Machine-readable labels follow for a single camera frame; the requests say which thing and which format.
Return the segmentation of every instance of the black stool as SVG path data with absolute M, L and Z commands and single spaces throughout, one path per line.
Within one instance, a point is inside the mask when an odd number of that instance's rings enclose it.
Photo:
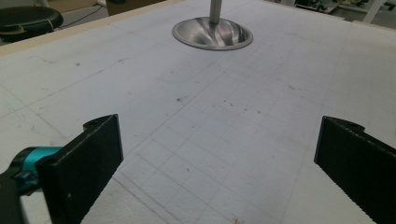
M 7 7 L 0 9 L 0 38 L 15 42 L 44 35 L 64 22 L 61 13 L 50 7 Z

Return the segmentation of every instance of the silver metal disc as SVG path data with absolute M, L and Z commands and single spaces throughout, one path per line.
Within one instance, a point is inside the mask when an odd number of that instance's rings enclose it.
M 172 34 L 180 42 L 198 49 L 241 49 L 253 40 L 247 28 L 224 19 L 214 24 L 208 17 L 182 21 L 173 28 Z

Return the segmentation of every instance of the white tabletop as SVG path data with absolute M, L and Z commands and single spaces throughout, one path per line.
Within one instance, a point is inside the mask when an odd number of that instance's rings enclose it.
M 117 113 L 125 160 L 83 223 L 373 223 L 313 159 L 325 115 L 396 147 L 396 33 L 224 0 L 221 17 L 245 25 L 251 45 L 176 41 L 172 27 L 206 16 L 209 2 L 2 56 L 0 170 Z M 23 200 L 31 223 L 50 223 L 42 194 Z

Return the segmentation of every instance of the round black cushion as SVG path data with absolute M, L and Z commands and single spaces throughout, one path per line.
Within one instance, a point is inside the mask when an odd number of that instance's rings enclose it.
M 52 32 L 64 22 L 50 7 L 7 7 L 0 9 L 0 37 L 14 42 Z

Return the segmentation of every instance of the black cable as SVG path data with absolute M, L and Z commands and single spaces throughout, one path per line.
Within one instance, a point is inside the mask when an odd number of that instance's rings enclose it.
M 90 14 L 84 16 L 83 18 L 78 19 L 78 20 L 73 21 L 73 22 L 70 22 L 69 24 L 64 25 L 64 26 L 61 26 L 61 27 L 59 27 L 59 28 L 63 29 L 63 28 L 65 28 L 65 27 L 67 27 L 67 26 L 73 25 L 73 24 L 76 23 L 76 22 L 82 21 L 82 20 L 84 20 L 85 18 L 87 18 L 87 17 L 89 17 L 89 16 L 95 14 L 96 12 L 98 12 L 102 7 L 103 7 L 103 6 L 100 6 L 100 7 L 99 7 L 98 9 L 96 9 L 94 12 L 92 12 L 92 13 L 90 13 Z

